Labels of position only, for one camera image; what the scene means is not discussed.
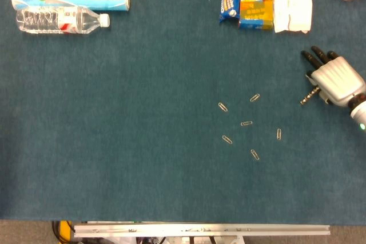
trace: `packaging label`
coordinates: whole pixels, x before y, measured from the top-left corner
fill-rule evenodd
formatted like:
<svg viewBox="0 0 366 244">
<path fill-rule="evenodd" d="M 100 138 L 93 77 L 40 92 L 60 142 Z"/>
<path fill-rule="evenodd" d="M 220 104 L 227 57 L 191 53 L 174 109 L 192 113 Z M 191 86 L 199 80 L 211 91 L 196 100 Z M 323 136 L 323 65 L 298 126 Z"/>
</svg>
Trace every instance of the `packaging label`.
<svg viewBox="0 0 366 244">
<path fill-rule="evenodd" d="M 245 29 L 271 29 L 273 0 L 240 0 L 239 25 Z"/>
<path fill-rule="evenodd" d="M 57 10 L 57 25 L 59 29 L 64 33 L 78 33 L 76 20 L 77 7 L 60 7 Z"/>
</svg>

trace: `bottle label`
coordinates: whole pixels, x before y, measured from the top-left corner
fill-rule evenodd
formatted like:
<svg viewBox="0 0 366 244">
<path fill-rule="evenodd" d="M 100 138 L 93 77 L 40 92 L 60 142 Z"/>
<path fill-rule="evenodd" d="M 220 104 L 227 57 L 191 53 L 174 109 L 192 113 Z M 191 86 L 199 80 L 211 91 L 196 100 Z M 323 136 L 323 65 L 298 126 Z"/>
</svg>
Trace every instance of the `bottle label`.
<svg viewBox="0 0 366 244">
<path fill-rule="evenodd" d="M 77 34 L 77 21 L 76 14 L 77 7 L 60 7 L 58 8 L 57 24 L 61 31 L 64 33 Z"/>
</svg>

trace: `paper clip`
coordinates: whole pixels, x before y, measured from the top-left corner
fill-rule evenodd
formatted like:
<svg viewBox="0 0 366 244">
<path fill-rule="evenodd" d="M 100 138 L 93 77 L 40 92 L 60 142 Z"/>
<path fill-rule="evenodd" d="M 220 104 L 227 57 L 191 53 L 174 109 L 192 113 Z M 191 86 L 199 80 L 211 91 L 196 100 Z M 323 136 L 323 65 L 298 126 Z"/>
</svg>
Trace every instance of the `paper clip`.
<svg viewBox="0 0 366 244">
<path fill-rule="evenodd" d="M 221 102 L 218 103 L 218 106 L 223 110 L 223 111 L 228 111 L 228 108 L 225 107 L 224 104 L 222 104 Z"/>
<path fill-rule="evenodd" d="M 222 136 L 223 140 L 225 140 L 227 143 L 232 144 L 233 142 L 228 138 L 226 135 Z"/>
<path fill-rule="evenodd" d="M 253 102 L 257 100 L 260 96 L 261 96 L 260 94 L 255 94 L 249 101 Z"/>
<path fill-rule="evenodd" d="M 251 124 L 253 124 L 253 121 L 245 121 L 245 122 L 240 123 L 241 126 L 247 126 L 247 125 L 251 125 Z"/>
<path fill-rule="evenodd" d="M 254 156 L 254 158 L 255 158 L 256 160 L 259 160 L 259 156 L 258 156 L 258 154 L 257 154 L 257 152 L 256 152 L 256 151 L 254 151 L 253 149 L 251 149 L 251 150 L 250 150 L 250 152 L 252 153 L 252 155 Z"/>
<path fill-rule="evenodd" d="M 281 140 L 281 135 L 282 135 L 282 133 L 281 133 L 282 131 L 281 131 L 281 129 L 280 128 L 278 128 L 277 129 L 277 139 L 278 140 Z"/>
</svg>

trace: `bottle cap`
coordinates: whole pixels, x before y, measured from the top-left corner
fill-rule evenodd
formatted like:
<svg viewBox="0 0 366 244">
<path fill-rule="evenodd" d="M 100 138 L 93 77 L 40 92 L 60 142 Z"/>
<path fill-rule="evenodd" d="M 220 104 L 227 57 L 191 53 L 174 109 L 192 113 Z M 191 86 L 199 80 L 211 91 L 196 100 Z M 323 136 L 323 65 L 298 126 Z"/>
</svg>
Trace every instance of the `bottle cap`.
<svg viewBox="0 0 366 244">
<path fill-rule="evenodd" d="M 99 23 L 101 24 L 101 27 L 109 27 L 109 14 L 101 14 Z"/>
</svg>

